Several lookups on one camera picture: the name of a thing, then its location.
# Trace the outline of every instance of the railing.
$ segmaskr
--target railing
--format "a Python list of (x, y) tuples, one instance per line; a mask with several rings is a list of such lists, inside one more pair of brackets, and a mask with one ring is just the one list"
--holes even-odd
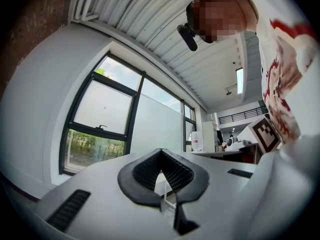
[(232, 122), (239, 121), (239, 120), (244, 120), (247, 118), (257, 117), (257, 116), (263, 115), (265, 113), (268, 113), (267, 107), (261, 106), (261, 107), (257, 107), (257, 108), (251, 109), (251, 110), (241, 112), (241, 113), (219, 117), (218, 119), (219, 119), (220, 125), (222, 125), (222, 124), (232, 123)]

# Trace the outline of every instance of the person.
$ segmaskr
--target person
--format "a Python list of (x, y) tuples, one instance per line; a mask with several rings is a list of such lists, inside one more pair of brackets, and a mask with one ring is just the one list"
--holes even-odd
[(284, 143), (299, 138), (292, 108), (302, 108), (286, 98), (319, 58), (318, 39), (299, 7), (292, 0), (193, 0), (186, 16), (194, 33), (207, 43), (244, 31), (257, 35), (262, 97), (272, 123)]

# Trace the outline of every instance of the black window frame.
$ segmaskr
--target black window frame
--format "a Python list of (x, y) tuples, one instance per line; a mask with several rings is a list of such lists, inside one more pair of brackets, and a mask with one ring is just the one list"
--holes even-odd
[[(130, 70), (139, 74), (141, 76), (141, 79), (140, 79), (138, 89), (133, 90), (133, 89), (117, 82), (117, 81), (114, 81), (106, 76), (103, 76), (103, 75), (95, 72), (95, 70), (99, 68), (99, 66), (102, 64), (102, 62), (106, 58), (111, 58), (111, 59), (115, 60), (116, 62), (124, 65), (125, 67), (127, 67)], [(77, 170), (72, 170), (72, 169), (65, 167), (65, 152), (66, 152), (67, 137), (68, 137), (69, 129), (75, 130), (77, 132), (81, 132), (84, 134), (89, 134), (91, 136), (106, 138), (106, 139), (110, 139), (110, 140), (123, 141), (124, 142), (123, 155), (125, 156), (125, 155), (130, 154), (136, 115), (137, 115), (139, 100), (140, 100), (141, 91), (142, 91), (142, 87), (143, 87), (145, 79), (148, 79), (150, 82), (152, 82), (153, 84), (155, 84), (156, 86), (158, 86), (159, 88), (163, 89), (165, 92), (167, 92), (168, 94), (173, 96), (175, 99), (180, 101), (180, 107), (181, 107), (180, 112), (181, 112), (182, 118), (183, 118), (182, 147), (183, 147), (183, 151), (184, 152), (186, 151), (186, 145), (191, 145), (191, 141), (186, 141), (186, 121), (194, 124), (195, 131), (197, 130), (197, 128), (196, 128), (195, 121), (185, 117), (185, 105), (188, 106), (193, 112), (195, 112), (195, 109), (192, 108), (190, 105), (188, 105), (183, 99), (179, 98), (172, 91), (170, 91), (169, 89), (164, 87), (161, 83), (159, 83), (158, 81), (154, 80), (152, 77), (147, 75), (145, 71), (137, 69), (136, 67), (132, 66), (131, 64), (129, 64), (125, 60), (113, 55), (109, 51), (99, 60), (99, 62), (90, 71), (90, 73), (85, 78), (82, 85), (80, 86), (79, 90), (77, 91), (75, 98), (71, 104), (71, 107), (69, 109), (69, 112), (67, 114), (67, 117), (66, 117), (66, 120), (65, 120), (65, 123), (63, 126), (62, 135), (61, 135), (60, 148), (59, 148), (59, 174), (67, 174), (67, 175), (73, 176), (79, 172)], [(79, 105), (82, 101), (82, 98), (85, 95), (85, 93), (86, 93), (86, 91), (92, 81), (96, 81), (96, 82), (101, 83), (107, 87), (112, 88), (113, 90), (119, 91), (123, 94), (129, 95), (132, 97), (132, 101), (131, 101), (129, 111), (128, 111), (128, 117), (127, 117), (127, 121), (126, 121), (126, 125), (125, 125), (124, 134), (110, 132), (110, 131), (104, 130), (103, 128), (98, 128), (98, 127), (93, 128), (93, 127), (90, 127), (87, 125), (83, 125), (83, 124), (74, 122), (74, 119), (75, 119), (77, 110), (79, 108)]]

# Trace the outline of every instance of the fluorescent light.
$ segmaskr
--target fluorescent light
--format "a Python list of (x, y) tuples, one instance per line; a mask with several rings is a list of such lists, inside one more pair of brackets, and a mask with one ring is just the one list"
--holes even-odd
[(236, 83), (238, 87), (238, 94), (242, 94), (244, 89), (244, 69), (243, 68), (236, 70)]

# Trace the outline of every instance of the sky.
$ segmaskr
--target sky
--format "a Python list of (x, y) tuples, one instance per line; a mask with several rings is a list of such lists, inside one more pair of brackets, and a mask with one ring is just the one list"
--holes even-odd
[[(138, 90), (141, 76), (112, 58), (107, 57), (99, 69), (104, 70), (104, 76), (109, 77), (110, 79), (131, 89), (136, 91)], [(154, 83), (150, 82), (148, 79), (144, 80), (141, 93), (177, 112), (180, 112), (180, 101)]]

